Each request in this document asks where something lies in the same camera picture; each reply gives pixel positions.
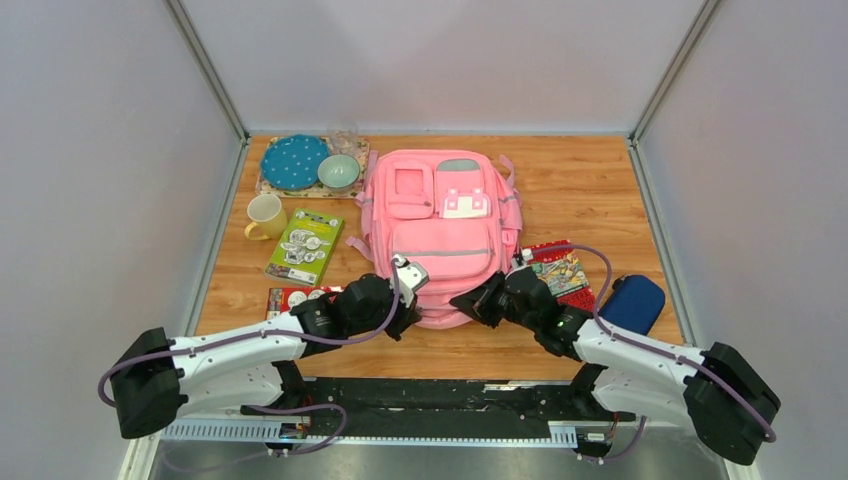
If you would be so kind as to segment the green comic book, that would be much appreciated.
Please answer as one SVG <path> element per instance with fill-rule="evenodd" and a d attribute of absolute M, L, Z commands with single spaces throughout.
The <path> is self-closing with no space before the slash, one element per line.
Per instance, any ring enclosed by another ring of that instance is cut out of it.
<path fill-rule="evenodd" d="M 342 217 L 295 209 L 264 274 L 273 280 L 318 286 L 343 228 Z"/>

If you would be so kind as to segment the red comic book white bubbles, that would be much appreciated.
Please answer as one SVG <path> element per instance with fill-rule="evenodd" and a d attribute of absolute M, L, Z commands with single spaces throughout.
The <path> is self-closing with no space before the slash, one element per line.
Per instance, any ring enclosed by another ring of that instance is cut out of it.
<path fill-rule="evenodd" d="M 271 320 L 307 300 L 319 298 L 326 293 L 342 291 L 341 286 L 272 287 L 268 290 L 265 319 Z"/>

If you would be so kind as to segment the pink backpack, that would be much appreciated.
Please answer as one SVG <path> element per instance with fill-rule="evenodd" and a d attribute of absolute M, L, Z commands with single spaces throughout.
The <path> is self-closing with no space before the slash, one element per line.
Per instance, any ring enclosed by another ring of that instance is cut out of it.
<path fill-rule="evenodd" d="M 506 157 L 503 176 L 485 155 L 467 150 L 394 150 L 370 154 L 363 190 L 361 235 L 347 239 L 387 277 L 402 255 L 429 281 L 418 292 L 419 326 L 450 329 L 469 317 L 450 300 L 507 272 L 519 250 L 522 200 Z"/>

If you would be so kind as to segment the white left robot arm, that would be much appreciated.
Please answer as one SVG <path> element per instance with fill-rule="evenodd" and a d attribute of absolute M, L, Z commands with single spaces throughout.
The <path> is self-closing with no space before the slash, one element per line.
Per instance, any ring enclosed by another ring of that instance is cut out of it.
<path fill-rule="evenodd" d="M 297 360 L 380 334 L 400 340 L 419 319 L 417 293 L 428 281 L 407 266 L 390 278 L 366 274 L 247 327 L 174 338 L 162 328 L 147 330 L 102 375 L 97 394 L 115 410 L 125 439 L 228 408 L 243 415 L 305 415 Z"/>

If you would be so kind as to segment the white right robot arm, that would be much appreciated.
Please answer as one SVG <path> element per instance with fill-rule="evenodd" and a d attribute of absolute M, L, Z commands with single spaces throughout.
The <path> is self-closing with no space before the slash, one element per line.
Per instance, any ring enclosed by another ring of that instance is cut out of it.
<path fill-rule="evenodd" d="M 596 313 L 559 303 L 530 268 L 498 272 L 451 299 L 471 319 L 530 330 L 549 353 L 582 362 L 570 404 L 582 418 L 633 413 L 694 433 L 724 459 L 750 465 L 777 439 L 776 393 L 734 347 L 672 345 L 612 325 Z"/>

